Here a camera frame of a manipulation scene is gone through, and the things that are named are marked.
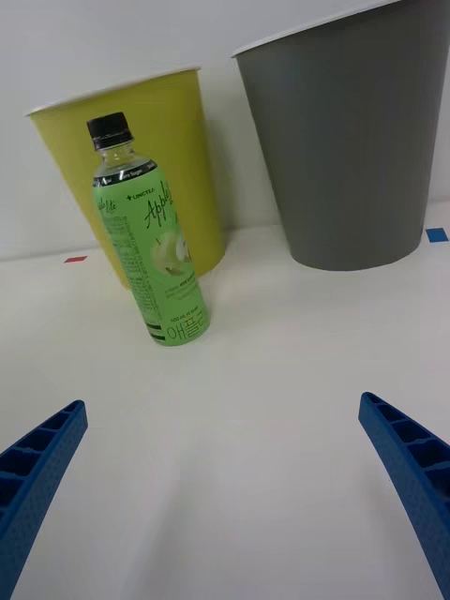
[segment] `green plastic bottle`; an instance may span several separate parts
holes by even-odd
[[[209,325],[169,185],[159,166],[135,155],[122,112],[87,123],[102,164],[94,201],[152,338],[178,346]]]

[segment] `white table surface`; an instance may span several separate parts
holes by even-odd
[[[0,263],[2,447],[89,418],[14,600],[441,598],[357,416],[373,391],[450,440],[450,244],[333,274],[235,232],[177,349],[87,253]]]

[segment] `white bucket rim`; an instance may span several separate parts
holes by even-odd
[[[238,48],[232,53],[232,57],[234,58],[235,56],[237,56],[237,54],[246,53],[248,50],[254,50],[255,48],[258,48],[258,46],[269,44],[272,41],[288,38],[289,36],[293,36],[294,34],[302,33],[302,31],[314,29],[314,27],[320,27],[321,25],[326,25],[327,23],[332,23],[333,21],[338,21],[339,19],[345,19],[346,17],[353,17],[354,15],[358,15],[362,12],[369,12],[374,8],[385,7],[389,4],[395,4],[396,2],[401,2],[401,0],[371,0],[368,4],[364,4],[361,7],[355,7],[350,10],[343,10],[332,15],[331,17],[322,18],[318,21],[308,22],[303,25],[297,25],[292,29],[284,30],[280,33],[274,34],[273,36],[263,37],[258,41],[254,41],[250,44],[247,44],[246,46]]]
[[[80,102],[81,100],[87,100],[90,98],[94,98],[95,96],[100,96],[101,94],[105,94],[106,92],[116,92],[117,90],[124,89],[126,87],[130,87],[132,85],[138,85],[139,83],[149,82],[152,79],[158,79],[159,77],[166,77],[167,75],[176,75],[177,73],[183,73],[185,71],[200,71],[202,67],[199,65],[187,65],[185,67],[171,68],[169,70],[157,71],[146,75],[145,77],[140,77],[136,80],[130,80],[122,83],[116,83],[111,86],[103,87],[99,90],[94,90],[92,92],[86,92],[85,94],[79,94],[77,96],[72,96],[68,98],[64,98],[62,100],[57,100],[55,102],[49,102],[48,104],[44,104],[44,106],[38,106],[37,108],[27,112],[24,116],[31,116],[35,113],[41,113],[42,111],[47,111],[48,109],[58,108],[60,106],[65,106],[66,104],[72,104],[74,102]]]

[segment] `yellow bucket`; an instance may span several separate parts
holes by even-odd
[[[200,96],[198,69],[188,68],[74,98],[29,113],[122,283],[127,278],[92,200],[98,156],[86,121],[123,112],[138,154],[166,173],[197,275],[223,256]]]

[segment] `bottle label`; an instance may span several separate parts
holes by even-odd
[[[177,346],[200,336],[209,316],[161,169],[150,160],[96,177],[94,200],[152,338]]]

